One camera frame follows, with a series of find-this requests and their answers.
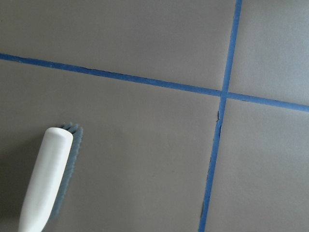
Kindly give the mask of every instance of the blue painter's tape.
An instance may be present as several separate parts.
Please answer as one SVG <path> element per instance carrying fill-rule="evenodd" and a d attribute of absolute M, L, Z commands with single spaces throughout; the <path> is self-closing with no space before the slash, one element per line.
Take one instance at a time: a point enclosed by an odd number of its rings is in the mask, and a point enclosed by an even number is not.
<path fill-rule="evenodd" d="M 240 100 L 240 101 L 246 101 L 246 102 L 254 102 L 254 103 L 263 104 L 263 105 L 271 105 L 271 106 L 276 106 L 276 107 L 281 107 L 281 108 L 286 108 L 286 109 L 291 109 L 291 110 L 309 112 L 309 106 L 307 105 L 300 105 L 300 104 L 290 103 L 286 101 L 283 102 L 283 101 L 277 101 L 273 99 L 259 98 L 259 97 L 254 97 L 254 96 L 242 95 L 239 93 L 228 93 L 227 98 Z"/>
<path fill-rule="evenodd" d="M 240 19 L 241 4 L 242 4 L 242 0 L 236 1 L 233 26 L 232 26 L 231 36 L 230 36 L 230 44 L 229 44 L 227 59 L 226 59 L 225 76 L 223 80 L 222 92 L 221 92 L 221 98 L 220 98 L 220 104 L 219 104 L 219 120 L 216 123 L 216 128 L 214 132 L 214 139 L 213 139 L 212 151 L 211 151 L 211 160 L 209 163 L 209 169 L 208 169 L 208 175 L 207 175 L 206 187 L 205 187 L 203 212 L 202 212 L 201 219 L 199 222 L 198 232 L 204 232 L 205 226 L 206 226 L 214 171 L 216 167 L 216 161 L 217 161 L 218 150 L 219 150 L 221 127 L 222 127 L 223 118 L 224 118 L 226 98 L 227 98 L 228 87 L 230 83 L 230 77 L 231 77 L 231 71 L 232 71 L 232 65 L 233 65 L 233 57 L 234 57 L 237 31 L 238 31 L 238 25 L 239 25 L 239 19 Z"/>
<path fill-rule="evenodd" d="M 201 93 L 201 94 L 212 95 L 212 96 L 217 96 L 217 97 L 221 95 L 221 91 L 216 90 L 216 89 L 196 87 L 196 86 L 184 85 L 184 84 L 179 84 L 179 83 L 174 83 L 174 82 L 160 81 L 160 80 L 155 80 L 155 79 L 150 79 L 150 78 L 145 78 L 145 77 L 132 76 L 132 75 L 126 75 L 126 74 L 120 74 L 120 73 L 114 73 L 114 72 L 107 72 L 107 71 L 96 70 L 96 69 L 88 69 L 88 68 L 79 67 L 75 65 L 50 62 L 50 61 L 45 61 L 45 60 L 40 60 L 40 59 L 22 58 L 22 57 L 12 56 L 8 54 L 3 54 L 3 53 L 0 53 L 0 59 L 17 61 L 20 63 L 32 64 L 32 65 L 43 66 L 43 67 L 48 67 L 48 68 L 53 68 L 53 69 L 61 69 L 61 70 L 66 70 L 66 71 L 71 71 L 71 72 L 108 77 L 112 79 L 130 81 L 130 82 L 141 83 L 141 84 L 146 84 L 146 85 L 172 88 L 172 89 L 177 89 L 177 90 L 184 90 L 188 92 Z"/>

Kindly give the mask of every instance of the scrub brush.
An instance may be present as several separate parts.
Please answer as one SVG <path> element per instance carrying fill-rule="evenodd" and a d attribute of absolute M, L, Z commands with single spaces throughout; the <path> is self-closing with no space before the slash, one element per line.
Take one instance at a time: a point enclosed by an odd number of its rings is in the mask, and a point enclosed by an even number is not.
<path fill-rule="evenodd" d="M 18 232 L 41 232 L 60 210 L 83 129 L 77 124 L 48 128 L 36 159 L 19 219 Z"/>

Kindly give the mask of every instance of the gray tile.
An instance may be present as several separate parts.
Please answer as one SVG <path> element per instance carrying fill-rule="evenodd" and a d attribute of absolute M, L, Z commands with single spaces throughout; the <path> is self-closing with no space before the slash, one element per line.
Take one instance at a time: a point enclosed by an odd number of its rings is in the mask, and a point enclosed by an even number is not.
<path fill-rule="evenodd" d="M 234 4 L 4 1 L 0 52 L 221 89 Z"/>
<path fill-rule="evenodd" d="M 46 232 L 197 231 L 219 98 L 0 61 L 0 231 L 15 232 L 45 129 L 84 139 Z"/>
<path fill-rule="evenodd" d="M 309 104 L 309 1 L 244 0 L 230 91 Z"/>
<path fill-rule="evenodd" d="M 309 231 L 308 120 L 227 101 L 206 231 Z"/>

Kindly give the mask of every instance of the blue bristles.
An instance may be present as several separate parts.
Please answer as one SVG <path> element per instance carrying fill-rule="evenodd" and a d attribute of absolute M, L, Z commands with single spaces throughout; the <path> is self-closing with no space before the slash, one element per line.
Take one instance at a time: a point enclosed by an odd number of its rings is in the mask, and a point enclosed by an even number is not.
<path fill-rule="evenodd" d="M 62 124 L 60 128 L 65 129 L 73 134 L 73 143 L 71 146 L 67 165 L 66 165 L 64 174 L 62 176 L 58 194 L 57 194 L 57 197 L 56 197 L 56 200 L 55 200 L 49 219 L 55 218 L 59 213 L 62 201 L 67 192 L 69 180 L 74 170 L 75 161 L 77 159 L 78 150 L 79 150 L 80 143 L 82 141 L 82 136 L 83 136 L 83 128 L 80 128 L 77 124 L 76 125 L 72 125 L 72 123 Z"/>

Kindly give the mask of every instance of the brush handle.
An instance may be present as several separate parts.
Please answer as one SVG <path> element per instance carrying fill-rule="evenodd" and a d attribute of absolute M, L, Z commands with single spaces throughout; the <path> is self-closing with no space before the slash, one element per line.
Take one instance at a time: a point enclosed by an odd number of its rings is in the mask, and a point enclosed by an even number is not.
<path fill-rule="evenodd" d="M 19 219 L 18 232 L 41 232 L 52 211 L 73 135 L 48 128 L 36 159 Z"/>

